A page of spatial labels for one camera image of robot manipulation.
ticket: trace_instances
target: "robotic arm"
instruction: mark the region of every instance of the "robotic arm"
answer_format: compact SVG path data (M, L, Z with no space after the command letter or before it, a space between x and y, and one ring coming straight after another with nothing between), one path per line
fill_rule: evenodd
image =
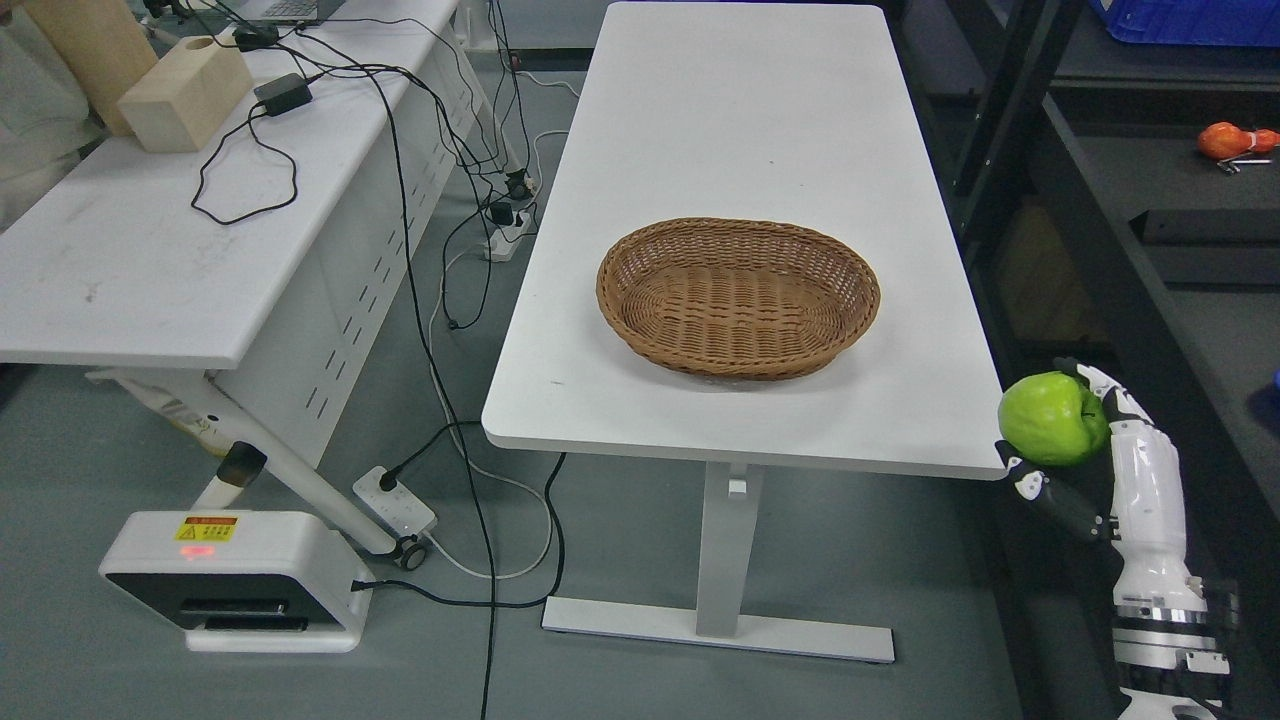
M1187 569L1178 450L1114 378L1074 359L1059 359L1055 366L1088 386L1111 425L1110 523L1103 525L1078 492L1053 483L1012 445L1000 441L996 448L1009 479L1020 496L1071 534L1085 541L1106 537L1124 559L1112 591L1111 634L1121 692L1132 702L1120 720L1213 720L1230 676L1221 646L1235 629L1236 610L1234 596L1206 592L1201 578Z

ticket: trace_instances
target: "wicker basket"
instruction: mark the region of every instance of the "wicker basket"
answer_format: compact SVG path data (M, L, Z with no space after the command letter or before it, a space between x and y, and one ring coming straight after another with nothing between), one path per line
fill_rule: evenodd
M806 375L854 343L879 283L842 242L799 225L680 218L620 240L595 296L641 356L684 373Z

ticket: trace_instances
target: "warning label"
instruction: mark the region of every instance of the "warning label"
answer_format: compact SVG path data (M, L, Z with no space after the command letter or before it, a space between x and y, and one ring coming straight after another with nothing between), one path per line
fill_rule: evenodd
M188 515L182 521L182 525L178 525L178 532L174 533L173 539L227 542L236 534L237 520L238 518Z

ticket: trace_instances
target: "power plug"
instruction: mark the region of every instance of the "power plug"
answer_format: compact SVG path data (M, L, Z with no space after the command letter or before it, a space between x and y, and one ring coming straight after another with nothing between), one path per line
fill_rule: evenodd
M435 511L404 487L404 483L397 482L390 489L383 489L381 479L385 474L387 468L381 466L365 473L365 477L352 486L356 497L365 501L370 510L396 530L397 537L430 532L436 523Z
M532 237L536 234L531 227L532 217L529 213L521 211L516 213L515 223L509 225L498 225L489 236L488 241L481 241L480 245L484 247L485 259L493 263L506 263L516 254L520 249L521 241L526 237Z

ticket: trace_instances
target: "white table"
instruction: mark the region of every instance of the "white table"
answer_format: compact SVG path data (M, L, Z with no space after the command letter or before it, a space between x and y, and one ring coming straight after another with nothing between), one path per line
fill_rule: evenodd
M847 242L876 323L794 380L648 363L595 273L632 229L694 215ZM881 10L611 5L483 424L503 447L705 461L698 609L552 598L544 626L892 661L887 628L739 615L763 466L997 479L1000 395Z
M307 32L358 61L413 70L460 136L479 122L509 159L448 27L456 5L349 0L335 19L413 18L425 28L334 22ZM348 64L316 42L288 44ZM244 58L255 86L298 72L279 51ZM243 122L248 94L198 152L157 155L132 137L108 140L0 237L0 361L110 366L96 377L201 432L257 446L271 474L385 553L394 539L314 468L454 159L434 100L403 78L379 82L397 117L407 242L385 106L367 79L321 78L308 105L255 122L264 142L298 163L292 205L232 227L192 210L198 168ZM241 131L211 167L201 204L232 218L288 197L288 177Z

